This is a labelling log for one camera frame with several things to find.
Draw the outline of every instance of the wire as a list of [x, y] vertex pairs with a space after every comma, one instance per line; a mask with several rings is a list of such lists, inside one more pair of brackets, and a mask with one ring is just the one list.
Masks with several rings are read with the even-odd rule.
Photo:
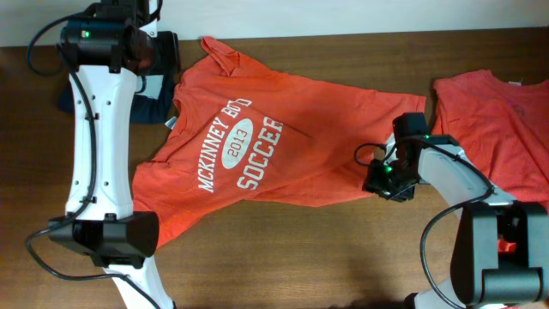
[[128, 283], [128, 285], [130, 285], [133, 289], [135, 289], [135, 291], [138, 294], [140, 294], [143, 298], [145, 298], [154, 308], [160, 309], [160, 306], [156, 303], [156, 301], [154, 301], [151, 296], [149, 296], [139, 286], [137, 286], [137, 284], [135, 284], [133, 281], [131, 281], [128, 275], [124, 275], [124, 274], [102, 274], [102, 275], [90, 275], [90, 276], [69, 276], [69, 275], [65, 275], [65, 274], [62, 274], [62, 273], [56, 271], [50, 265], [48, 265], [38, 255], [38, 253], [34, 250], [34, 248], [32, 246], [33, 240], [37, 239], [38, 237], [47, 235], [48, 233], [57, 231], [58, 229], [61, 229], [63, 227], [67, 227], [69, 224], [72, 224], [76, 220], [76, 218], [86, 210], [87, 206], [91, 203], [92, 198], [93, 198], [93, 194], [94, 194], [94, 189], [95, 189], [96, 179], [97, 179], [97, 135], [96, 135], [96, 132], [95, 132], [95, 122], [94, 122], [95, 119], [94, 119], [94, 113], [93, 113], [93, 110], [92, 110], [92, 106], [89, 103], [89, 99], [86, 95], [86, 91], [84, 90], [84, 87], [81, 84], [80, 78], [78, 78], [78, 75], [76, 74], [75, 69], [69, 64], [69, 60], [64, 55], [63, 51], [61, 50], [61, 46], [59, 44], [56, 45], [56, 50], [57, 50], [57, 52], [59, 53], [59, 55], [62, 59], [62, 66], [60, 67], [59, 70], [57, 70], [55, 72], [44, 73], [44, 72], [41, 72], [39, 70], [36, 70], [33, 67], [33, 64], [32, 64], [32, 61], [31, 61], [31, 51], [34, 47], [34, 44], [36, 43], [36, 41], [38, 41], [38, 39], [45, 32], [47, 32], [49, 29], [51, 29], [52, 27], [56, 26], [57, 24], [59, 24], [61, 22], [68, 21], [68, 20], [70, 20], [74, 17], [81, 16], [81, 14], [87, 13], [90, 10], [90, 8], [92, 8], [92, 6], [88, 7], [87, 10], [83, 13], [78, 13], [78, 14], [74, 14], [74, 15], [65, 16], [61, 19], [58, 19], [54, 22], [49, 23], [44, 28], [42, 28], [40, 31], [38, 31], [38, 33], [33, 37], [33, 39], [31, 40], [31, 42], [28, 45], [27, 65], [28, 65], [29, 69], [32, 70], [34, 73], [36, 73], [40, 76], [52, 76], [52, 75], [55, 75], [55, 74], [59, 73], [63, 69], [63, 65], [65, 67], [67, 67], [67, 69], [69, 69], [69, 74], [73, 78], [73, 80], [75, 82], [75, 85], [78, 88], [78, 92], [80, 93], [80, 96], [82, 97], [82, 101], [84, 102], [84, 106], [86, 108], [86, 114], [87, 114], [86, 120], [88, 121], [88, 124], [89, 124], [89, 134], [90, 134], [90, 144], [91, 144], [91, 146], [90, 146], [90, 149], [91, 149], [91, 167], [90, 167], [90, 169], [91, 169], [91, 171], [90, 171], [90, 180], [89, 180], [89, 184], [88, 184], [88, 187], [87, 187], [87, 195], [82, 199], [80, 208], [78, 208], [78, 210], [76, 212], [74, 212], [73, 214], [70, 214], [69, 216], [67, 216], [62, 221], [60, 221], [60, 222], [58, 222], [58, 223], [56, 223], [52, 226], [43, 228], [43, 229], [41, 229], [37, 232], [31, 233], [30, 235], [28, 235], [27, 238], [25, 239], [25, 247], [27, 248], [28, 253], [31, 255], [31, 257], [34, 259], [34, 261], [36, 261], [36, 263], [40, 267], [42, 267], [45, 271], [47, 271], [48, 273], [50, 273], [51, 275], [54, 275], [55, 277], [57, 277], [59, 279], [64, 279], [64, 280], [68, 280], [68, 281], [75, 281], [75, 282], [81, 282], [81, 281], [91, 281], [91, 280], [117, 278], [117, 279], [120, 279], [120, 280]]
[[141, 76], [141, 90], [136, 91], [136, 94], [142, 94], [147, 89], [147, 77]]
[[367, 164], [367, 163], [364, 163], [363, 161], [360, 161], [359, 160], [359, 151], [364, 148], [364, 147], [367, 147], [367, 146], [376, 146], [380, 149], [383, 149], [383, 150], [386, 150], [386, 146], [384, 144], [381, 144], [381, 143], [375, 143], [375, 142], [366, 142], [366, 143], [363, 143], [362, 145], [358, 146], [355, 150], [354, 150], [354, 154], [353, 154], [353, 158], [354, 158], [354, 161], [357, 162], [358, 165], [361, 165], [363, 167], [369, 167], [370, 164]]
[[160, 10], [162, 9], [163, 0], [156, 1], [156, 10], [148, 17], [148, 24], [154, 20], [160, 20]]
[[[482, 182], [486, 185], [486, 192], [484, 194], [482, 194], [481, 196], [469, 199], [465, 202], [461, 202], [461, 203], [458, 203], [458, 204], [456, 204], [452, 207], [449, 207], [449, 208], [441, 211], [434, 218], [432, 218], [429, 221], [429, 223], [427, 223], [427, 225], [425, 226], [425, 229], [423, 230], [423, 233], [421, 234], [421, 241], [419, 242], [419, 257], [421, 258], [421, 266], [423, 267], [423, 271], [425, 272], [425, 276], [427, 277], [427, 281], [431, 285], [431, 288], [433, 289], [435, 294], [437, 294], [438, 297], [440, 297], [441, 300], [443, 300], [446, 304], [448, 304], [448, 306], [450, 306], [454, 309], [467, 309], [467, 308], [464, 308], [462, 306], [457, 305], [454, 301], [449, 299], [448, 296], [446, 296], [440, 290], [440, 288], [438, 288], [437, 284], [432, 279], [431, 272], [429, 271], [429, 267], [427, 266], [427, 257], [426, 257], [426, 254], [425, 254], [425, 244], [426, 244], [426, 241], [427, 241], [427, 235], [431, 231], [432, 227], [434, 227], [435, 224], [440, 219], [444, 218], [447, 214], [451, 214], [454, 211], [463, 208], [467, 204], [475, 203], [475, 202], [479, 202], [479, 201], [487, 199], [489, 196], [491, 196], [493, 194], [494, 186], [493, 186], [492, 182], [481, 171], [479, 171], [473, 164], [469, 163], [468, 161], [463, 160], [463, 158], [461, 158], [460, 155], [452, 154], [449, 151], [447, 151], [443, 148], [440, 148], [437, 145], [434, 145], [434, 144], [432, 144], [430, 142], [427, 142], [424, 139], [421, 139], [421, 138], [418, 138], [418, 137], [410, 136], [410, 137], [404, 137], [401, 140], [399, 140], [397, 143], [395, 143], [395, 146], [385, 155], [385, 157], [382, 159], [382, 162], [385, 162], [388, 158], [390, 158], [390, 156], [395, 152], [395, 150], [398, 146], [400, 146], [404, 143], [408, 143], [408, 142], [419, 142], [419, 143], [423, 144], [424, 146], [426, 146], [428, 148], [433, 148], [436, 151], [438, 151], [438, 152], [440, 152], [444, 155], [447, 155], [448, 157], [450, 157], [454, 161], [460, 162], [462, 165], [464, 165], [465, 167], [470, 169], [472, 172], [474, 172], [476, 175], [478, 175], [480, 177], [480, 179], [482, 180]], [[368, 146], [368, 145], [376, 145], [376, 144], [366, 143], [366, 144], [360, 145], [357, 148], [357, 150], [355, 150], [355, 160], [360, 165], [367, 166], [365, 163], [361, 164], [361, 162], [359, 162], [357, 160], [356, 154], [358, 153], [360, 148], [362, 148], [363, 146]]]

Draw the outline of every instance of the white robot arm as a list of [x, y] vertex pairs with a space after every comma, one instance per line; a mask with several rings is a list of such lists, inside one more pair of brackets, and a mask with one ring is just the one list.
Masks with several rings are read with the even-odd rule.
[[[66, 280], [112, 278], [128, 308], [175, 308], [154, 262], [159, 221], [134, 212], [128, 176], [130, 108], [138, 76], [179, 71], [177, 35], [157, 32], [162, 2], [109, 1], [54, 21], [68, 21], [56, 48], [70, 72], [75, 102], [75, 165], [65, 216], [27, 238], [27, 249], [48, 272]], [[38, 72], [28, 61], [29, 67]], [[48, 234], [88, 255], [106, 275], [67, 276], [47, 265], [31, 242]]]
[[[365, 190], [404, 202], [416, 184], [431, 184], [450, 206], [425, 228], [420, 257], [432, 289], [411, 294], [407, 309], [504, 308], [542, 301], [549, 292], [549, 218], [538, 203], [517, 201], [469, 161], [451, 136], [432, 136], [423, 113], [405, 113], [393, 122], [388, 155], [369, 166]], [[450, 278], [439, 287], [426, 265], [425, 241], [432, 226], [456, 212], [460, 227]], [[516, 244], [499, 253], [498, 240]]]

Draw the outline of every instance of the white wall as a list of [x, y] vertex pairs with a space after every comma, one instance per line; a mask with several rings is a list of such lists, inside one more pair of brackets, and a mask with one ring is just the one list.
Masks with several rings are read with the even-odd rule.
[[[94, 0], [0, 1], [0, 46], [7, 46], [26, 45], [47, 22]], [[159, 29], [179, 39], [226, 39], [547, 25], [548, 0], [164, 0]]]

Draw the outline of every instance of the brown wooden surface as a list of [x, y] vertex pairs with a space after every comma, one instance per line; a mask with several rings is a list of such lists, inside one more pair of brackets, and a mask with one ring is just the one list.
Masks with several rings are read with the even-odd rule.
[[[227, 43], [274, 70], [386, 92], [428, 97], [433, 81], [490, 69], [503, 81], [541, 82], [549, 76], [547, 29], [391, 33]], [[181, 42], [184, 67], [202, 58], [198, 41]], [[56, 109], [66, 74], [43, 78], [24, 62], [24, 48], [0, 49], [0, 307], [122, 308], [110, 281], [64, 282], [46, 274], [23, 240], [63, 213], [73, 164], [73, 118]], [[34, 58], [44, 69], [59, 62], [52, 48]], [[164, 125], [131, 125], [130, 170], [162, 145]], [[241, 202], [208, 215], [162, 247], [157, 264], [178, 308], [364, 308], [402, 300], [428, 287], [419, 262], [419, 236], [443, 207], [423, 186], [408, 203], [368, 198], [323, 209]], [[430, 237], [438, 280], [448, 275], [456, 231], [445, 218]], [[98, 270], [49, 241], [37, 247], [69, 274]], [[540, 308], [531, 305], [528, 308]]]

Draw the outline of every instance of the clothing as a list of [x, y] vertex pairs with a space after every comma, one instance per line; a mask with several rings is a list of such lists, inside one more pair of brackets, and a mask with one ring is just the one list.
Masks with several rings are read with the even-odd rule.
[[520, 86], [489, 70], [435, 82], [433, 134], [450, 134], [493, 183], [549, 209], [549, 81]]
[[425, 108], [416, 95], [275, 72], [213, 38], [202, 47], [209, 56], [176, 86], [181, 116], [134, 177], [136, 210], [160, 218], [159, 246], [243, 199], [321, 206], [367, 196], [353, 151], [385, 142], [395, 117]]

